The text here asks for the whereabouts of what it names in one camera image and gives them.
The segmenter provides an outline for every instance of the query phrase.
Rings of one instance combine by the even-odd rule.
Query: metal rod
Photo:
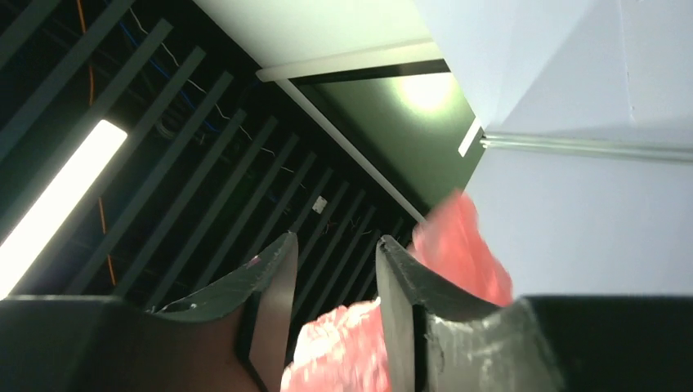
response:
[[[339,295],[339,298],[337,299],[337,302],[333,304],[333,307],[344,305],[344,301],[347,299],[347,296],[351,291],[351,287],[354,286],[354,282],[361,274],[361,270],[364,268],[366,261],[373,257],[373,254],[375,253],[373,250],[375,249],[375,243],[378,241],[378,238],[380,238],[380,230],[375,230],[367,242],[368,245],[366,245],[366,248],[359,257],[359,264],[356,266],[356,268],[354,268],[354,270],[351,271],[351,277],[342,289],[342,294]]]
[[[284,147],[282,147],[281,151],[277,155],[277,158],[275,158],[275,161],[272,163],[270,170],[268,170],[262,177],[262,181],[257,186],[255,192],[253,192],[253,195],[248,200],[248,204],[246,204],[245,208],[236,218],[234,224],[229,229],[229,233],[221,241],[219,248],[207,264],[207,268],[205,268],[204,272],[199,276],[197,283],[194,286],[195,291],[207,286],[209,282],[212,280],[214,274],[217,272],[217,270],[219,270],[219,265],[221,265],[221,263],[226,258],[226,255],[229,253],[229,250],[236,242],[236,239],[238,239],[238,236],[244,229],[245,225],[248,223],[248,219],[255,211],[255,208],[260,203],[260,200],[262,200],[262,197],[267,193],[267,190],[270,188],[270,185],[272,185],[272,182],[277,177],[277,174],[279,174],[279,170],[281,170],[282,165],[284,165],[284,163],[288,159],[288,156],[293,151],[293,147],[295,147],[297,143],[298,136],[291,135],[288,141],[284,144]]]
[[[533,152],[584,155],[603,158],[655,162],[693,163],[693,146],[660,143],[629,143],[554,136],[486,135],[485,148],[516,149]]]
[[[176,139],[168,147],[166,153],[164,153],[163,157],[161,157],[159,162],[154,167],[154,170],[152,170],[149,176],[147,176],[146,180],[142,183],[142,186],[137,190],[135,196],[125,207],[123,212],[110,228],[110,231],[105,235],[99,247],[89,258],[87,264],[68,286],[66,291],[67,294],[81,294],[82,291],[87,287],[93,276],[103,264],[103,260],[105,260],[106,255],[109,254],[123,234],[125,234],[125,231],[132,221],[135,220],[135,217],[145,205],[151,194],[159,186],[159,183],[161,180],[163,180],[164,176],[166,176],[168,170],[182,153],[183,149],[188,145],[188,142],[194,133],[199,129],[205,117],[207,117],[207,114],[217,103],[221,97],[221,94],[223,94],[223,92],[229,86],[231,79],[231,75],[229,75],[227,72],[224,72],[219,77],[217,82],[214,84],[214,87],[212,87],[212,90],[210,90],[207,96],[204,97],[202,104],[198,106],[198,108],[186,122],[185,126],[183,126],[180,132],[178,132]]]
[[[47,265],[47,263],[51,263],[55,260],[57,253],[65,246],[67,241],[72,237],[74,231],[77,230],[94,207],[96,198],[105,192],[111,181],[120,172],[123,166],[125,166],[125,163],[145,139],[154,123],[162,116],[164,110],[166,110],[176,94],[181,90],[181,87],[183,87],[183,84],[187,81],[195,68],[202,62],[203,58],[204,51],[199,48],[195,48],[192,53],[190,53],[178,71],[173,75],[173,78],[168,81],[159,96],[154,100],[154,103],[147,109],[145,114],[140,118],[140,121],[137,122],[137,125],[135,125],[132,131],[127,135],[127,139],[123,142],[123,145],[111,158],[106,167],[104,167],[104,170],[92,183],[92,186],[89,187],[89,190],[82,196],[82,199],[72,210],[63,225],[58,229],[55,235],[53,235],[51,241],[43,248],[43,251],[41,251],[41,254],[34,264]]]
[[[566,145],[566,146],[583,146],[595,147],[598,149],[616,149],[616,150],[641,150],[641,151],[673,151],[681,153],[693,154],[693,145],[672,145],[664,143],[635,143],[618,140],[600,140],[600,139],[578,139],[568,136],[544,136],[544,135],[522,135],[522,134],[484,134],[481,139],[483,145],[493,145],[496,143],[531,143],[532,145]]]
[[[216,218],[219,216],[219,212],[226,205],[226,202],[229,200],[229,196],[236,188],[236,185],[238,185],[240,182],[240,179],[243,178],[243,175],[248,170],[248,167],[250,167],[250,164],[257,156],[257,153],[260,152],[260,149],[270,137],[271,133],[274,131],[276,125],[277,120],[275,118],[270,118],[265,123],[262,130],[260,130],[260,133],[255,137],[255,139],[253,139],[252,144],[246,151],[245,155],[241,158],[238,166],[229,175],[226,183],[221,187],[221,190],[219,190],[219,193],[214,198],[214,201],[209,206],[209,209],[204,213],[204,216],[197,224],[193,234],[188,238],[186,245],[183,246],[176,259],[173,261],[173,263],[171,263],[171,266],[168,267],[168,271],[166,271],[166,274],[161,279],[161,282],[159,282],[156,290],[147,301],[145,306],[146,309],[151,309],[153,305],[161,302],[163,297],[166,295],[168,289],[176,280],[176,277],[181,270],[183,270],[183,267],[186,265],[188,259],[190,259],[190,256],[192,256],[194,250],[199,245],[199,242],[202,241],[202,238],[204,238],[204,235],[212,226],[212,223],[214,223]]]
[[[202,162],[197,166],[197,169],[195,169],[192,176],[190,176],[186,186],[183,187],[181,192],[178,194],[176,200],[166,212],[166,215],[156,226],[154,232],[149,236],[145,246],[142,247],[142,249],[137,253],[135,260],[130,265],[130,268],[128,268],[127,273],[120,279],[118,285],[113,291],[114,296],[125,296],[127,291],[130,290],[130,287],[132,287],[137,277],[140,276],[140,273],[154,255],[154,252],[156,252],[156,249],[166,237],[168,231],[173,227],[173,224],[176,223],[176,220],[188,205],[188,202],[192,199],[194,193],[202,184],[204,178],[207,176],[209,171],[212,170],[214,163],[217,162],[219,156],[224,151],[224,148],[226,148],[229,142],[231,142],[231,139],[233,139],[236,131],[238,131],[240,124],[244,119],[245,112],[241,110],[237,112],[229,121],[228,125],[226,128],[224,128],[224,131],[221,133],[217,141],[214,142],[212,148],[209,149]]]
[[[365,298],[366,292],[370,288],[370,284],[375,278],[375,265],[373,266],[373,269],[370,271],[369,276],[366,278],[366,282],[363,285],[363,287],[359,290],[359,293],[356,294],[356,299],[355,302],[361,301]]]
[[[241,259],[241,262],[249,261],[260,251],[262,245],[265,243],[267,237],[270,235],[270,232],[275,227],[282,213],[284,213],[284,209],[286,209],[288,202],[291,201],[293,195],[298,190],[298,187],[301,186],[301,181],[303,181],[303,178],[306,177],[306,174],[313,166],[313,162],[315,162],[315,154],[310,153],[306,157],[306,160],[303,161],[301,167],[299,167],[298,170],[293,174],[293,179],[291,180],[291,183],[284,191],[284,194],[282,194],[281,199],[275,205],[275,209],[272,211],[270,217],[265,220],[265,224],[262,226],[260,233],[255,238],[253,245],[251,245],[248,251],[245,252],[245,255]]]
[[[347,192],[348,188],[349,188],[349,183],[346,181],[343,181],[342,185],[339,186],[339,190],[337,191],[337,194],[334,195],[334,198],[332,199],[332,201],[328,201],[327,207],[323,210],[322,217],[320,218],[318,225],[313,229],[313,233],[311,234],[311,237],[308,239],[306,246],[302,249],[302,252],[298,257],[298,270],[299,271],[301,270],[301,267],[303,267],[303,263],[306,262],[306,258],[308,257],[308,255],[313,250],[315,243],[318,242],[318,238],[320,238],[320,235],[322,235],[323,229],[325,228],[325,226],[329,222],[329,218],[334,213],[334,210],[337,208],[337,205],[339,205],[339,202],[342,201],[342,197],[344,196],[344,193]]]
[[[60,0],[31,2],[0,36],[0,70],[56,9]]]
[[[330,276],[327,284],[324,285],[325,289],[323,290],[322,294],[320,294],[320,298],[318,298],[318,300],[313,305],[313,309],[311,310],[310,316],[308,317],[309,320],[315,320],[315,318],[318,317],[318,312],[320,312],[320,309],[322,309],[325,300],[327,300],[327,295],[330,293],[330,289],[334,287],[334,284],[337,282],[337,278],[342,274],[342,270],[344,270],[344,267],[347,265],[347,262],[351,259],[351,254],[354,252],[356,245],[361,240],[361,235],[366,230],[366,226],[368,226],[368,223],[370,223],[370,220],[373,217],[374,213],[375,207],[369,208],[368,212],[366,212],[366,216],[361,221],[361,223],[359,223],[359,227],[356,230],[354,237],[351,239],[349,246],[342,254],[342,259],[339,261],[334,271],[332,271],[332,275]]]
[[[322,193],[322,191],[323,191],[324,187],[327,185],[330,177],[332,177],[332,173],[333,173],[333,170],[329,167],[325,170],[322,177],[320,177],[318,184],[315,186],[315,188],[313,188],[313,193],[311,193],[311,196],[306,201],[306,204],[303,206],[301,213],[298,214],[298,218],[296,218],[296,220],[293,222],[289,231],[291,231],[293,233],[298,233],[298,230],[301,229],[301,226],[303,226],[303,222],[306,221],[308,214],[311,213],[313,206],[315,205],[315,202],[320,197],[320,193]]]
[[[296,290],[300,291],[301,293],[298,295],[298,299],[293,303],[292,318],[296,315],[298,310],[301,309],[301,307],[303,306],[303,302],[305,302],[306,298],[310,295],[311,289],[313,288],[315,281],[318,279],[320,273],[327,265],[329,258],[332,256],[332,252],[334,252],[334,248],[337,247],[337,244],[342,240],[344,230],[347,229],[347,226],[349,225],[351,218],[356,213],[356,209],[358,209],[359,205],[361,204],[361,200],[364,199],[364,196],[365,192],[363,190],[359,191],[359,194],[356,195],[356,198],[349,206],[349,210],[346,212],[346,215],[342,218],[342,223],[339,224],[339,226],[337,227],[337,231],[330,239],[327,247],[323,252],[322,257],[318,261],[318,264],[315,266],[315,268],[311,269],[311,275],[309,276],[308,281],[302,287],[296,287]]]
[[[106,34],[115,26],[135,0],[122,0],[111,4],[94,21],[72,50],[56,65],[48,77],[27,99],[14,116],[0,131],[0,163],[7,157],[17,142],[24,137],[39,115],[58,95],[79,67],[94,52]]]

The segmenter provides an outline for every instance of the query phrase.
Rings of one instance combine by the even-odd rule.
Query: white wall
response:
[[[488,132],[693,129],[690,0],[415,2]]]
[[[693,294],[693,166],[488,149],[467,186],[530,293]]]

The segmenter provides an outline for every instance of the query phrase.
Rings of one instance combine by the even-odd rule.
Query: orange cable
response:
[[[85,34],[87,32],[87,23],[84,21],[84,12],[82,10],[82,0],[77,0],[77,12],[79,14],[79,23],[82,26],[82,34]],[[94,103],[94,69],[92,68],[92,64],[89,63],[89,106],[92,106]],[[103,230],[104,234],[106,234],[106,215],[104,213],[104,201],[99,197],[99,212],[101,213],[101,229]],[[110,282],[115,286],[116,281],[115,281],[115,271],[113,269],[113,259],[111,258],[110,254],[106,257],[106,260],[108,261],[108,266],[109,266],[109,272],[110,272]]]

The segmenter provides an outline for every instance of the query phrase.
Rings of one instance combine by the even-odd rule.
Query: blue cable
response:
[[[130,33],[130,31],[127,30],[127,27],[125,27],[125,24],[123,24],[122,21],[119,21],[118,24],[120,25],[120,28],[123,29],[123,32],[125,33],[125,35],[130,39],[130,42],[132,42],[132,45],[134,45],[135,47],[139,47],[139,46],[140,46],[140,43],[138,43],[137,40],[132,36],[132,34]],[[170,79],[170,78],[171,78],[171,76],[170,76],[168,73],[166,73],[166,71],[164,71],[163,69],[161,69],[161,67],[159,67],[159,65],[156,64],[156,61],[150,59],[150,64],[152,64],[152,66],[153,66],[157,71],[159,71],[159,73],[162,74],[166,79]],[[183,99],[187,102],[187,104],[188,104],[193,110],[195,110],[195,109],[196,109],[196,108],[195,108],[195,105],[193,104],[192,100],[190,100],[190,97],[188,97],[188,95],[186,94],[186,92],[183,91],[183,90],[181,90],[181,91],[179,91],[179,92],[180,92],[181,96],[183,97]],[[210,124],[207,120],[204,120],[204,125],[206,125],[207,128],[209,128],[210,131],[215,132],[215,133],[219,133],[219,130],[217,130],[215,127],[213,127],[212,124]]]

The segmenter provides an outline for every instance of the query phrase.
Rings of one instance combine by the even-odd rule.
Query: wire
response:
[[[327,225],[324,228],[323,233],[320,236],[323,236],[327,234],[327,232],[332,228],[332,226],[336,225],[338,222],[332,222],[331,220],[327,220]]]
[[[130,15],[132,16],[132,18],[135,20],[135,23],[137,24],[137,28],[138,28],[142,33],[149,35],[149,31],[147,31],[147,30],[142,26],[142,23],[140,22],[140,18],[137,17],[137,14],[135,14],[135,12],[132,10],[132,8],[130,8],[129,11],[130,11]],[[127,27],[125,26],[125,24],[124,24],[122,21],[119,22],[119,24],[120,24],[120,28],[123,29],[123,32],[124,32],[125,35],[130,39],[130,41],[132,42],[132,44],[135,45],[135,46],[137,47],[137,46],[139,45],[139,44],[137,43],[137,40],[132,36],[132,33],[130,33],[130,31],[127,29]],[[171,52],[171,50],[168,49],[168,47],[166,46],[166,44],[162,42],[162,43],[161,43],[161,47],[162,47],[162,48],[166,51],[166,53],[168,53],[168,55],[171,57],[171,60],[173,60],[173,64],[175,64],[177,67],[180,68],[180,67],[181,67],[181,64],[178,62],[178,59],[176,58],[175,55],[173,55],[173,53]],[[170,79],[170,78],[171,78],[171,77],[168,75],[168,73],[167,73],[166,71],[164,71],[164,70],[163,70],[159,65],[157,65],[154,61],[150,60],[150,63],[151,63],[152,66],[153,66],[157,71],[159,71],[159,73],[162,74],[166,79]],[[198,90],[199,90],[200,92],[202,92],[203,94],[208,94],[207,91],[206,91],[205,89],[203,89],[202,87],[199,86],[199,84],[193,82],[193,81],[190,80],[190,79],[188,79],[187,82],[190,83],[193,87],[195,87],[196,89],[198,89]],[[187,104],[188,104],[192,109],[194,109],[194,104],[192,103],[192,101],[190,100],[190,98],[188,97],[188,95],[185,94],[183,91],[181,91],[181,95],[183,96],[183,99],[186,100]],[[220,116],[221,118],[224,118],[225,120],[231,120],[231,118],[230,118],[229,116],[225,115],[224,112],[221,111],[221,108],[219,107],[219,104],[216,104],[216,105],[214,105],[214,106],[217,108],[217,112],[219,113],[219,116]],[[205,121],[205,125],[207,125],[207,127],[208,127],[209,129],[211,129],[211,130],[213,130],[213,131],[215,131],[215,132],[218,133],[218,130],[215,129],[214,127],[212,127],[212,125],[210,125],[210,124],[207,123],[206,121]],[[239,126],[239,128],[240,128],[240,130],[242,131],[242,133],[244,133],[244,134],[246,135],[246,137],[247,137],[250,141],[253,141],[253,138],[250,136],[250,133],[248,133],[248,131],[246,131],[245,128],[243,128],[242,125]],[[261,148],[261,150],[264,151],[264,152],[266,152],[266,153],[268,153],[268,154],[272,154],[272,156],[275,157],[275,158],[276,158],[276,156],[277,156],[277,154],[275,154],[275,152],[272,151],[272,150],[270,150],[270,149],[266,149],[266,148],[263,147],[263,148]],[[281,168],[284,169],[284,170],[287,171],[287,172],[294,173],[293,170],[291,170],[291,169],[289,169],[289,168],[287,168],[287,167],[281,167]],[[306,186],[303,185],[303,184],[299,184],[299,185],[300,185],[303,189],[306,188]]]
[[[82,27],[82,35],[87,33],[87,22],[84,19],[84,10],[82,9],[82,0],[77,0],[77,13],[79,15],[79,24]],[[89,68],[89,106],[92,106],[94,104],[94,90],[95,90],[95,83],[94,83],[94,68],[92,67],[91,62],[88,64]],[[104,201],[99,196],[99,212],[101,213],[101,230],[103,231],[104,235],[106,234],[106,216],[104,213]],[[115,286],[116,281],[115,281],[115,271],[113,269],[113,258],[110,256],[110,253],[106,256],[106,260],[108,263],[109,267],[109,273],[110,273],[110,282]]]

